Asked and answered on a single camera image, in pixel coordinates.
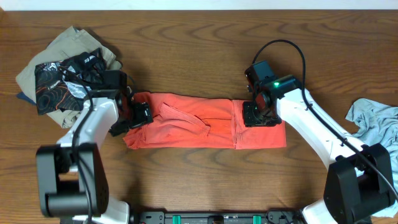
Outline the red printed t-shirt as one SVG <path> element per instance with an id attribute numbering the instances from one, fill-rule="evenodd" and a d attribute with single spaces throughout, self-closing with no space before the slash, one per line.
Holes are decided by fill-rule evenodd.
<path id="1" fill-rule="evenodd" d="M 153 121 L 127 132 L 123 140 L 130 149 L 267 149 L 287 145 L 284 123 L 245 127 L 242 100 L 149 92 L 137 93 L 134 98 L 149 104 Z"/>

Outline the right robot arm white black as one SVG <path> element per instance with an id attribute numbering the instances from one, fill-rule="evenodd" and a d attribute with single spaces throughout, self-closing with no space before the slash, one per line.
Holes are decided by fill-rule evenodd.
<path id="1" fill-rule="evenodd" d="M 385 147 L 367 145 L 347 133 L 292 75 L 246 78 L 253 97 L 243 104 L 245 126 L 274 127 L 287 122 L 327 169 L 323 197 L 301 209 L 294 223 L 360 223 L 397 201 Z"/>

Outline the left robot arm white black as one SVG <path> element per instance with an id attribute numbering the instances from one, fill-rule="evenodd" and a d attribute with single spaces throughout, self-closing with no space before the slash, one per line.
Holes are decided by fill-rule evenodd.
<path id="1" fill-rule="evenodd" d="M 132 95 L 89 91 L 66 135 L 36 152 L 42 214 L 78 223 L 129 223 L 129 205 L 109 195 L 99 149 L 108 133 L 117 136 L 152 121 L 149 104 Z"/>

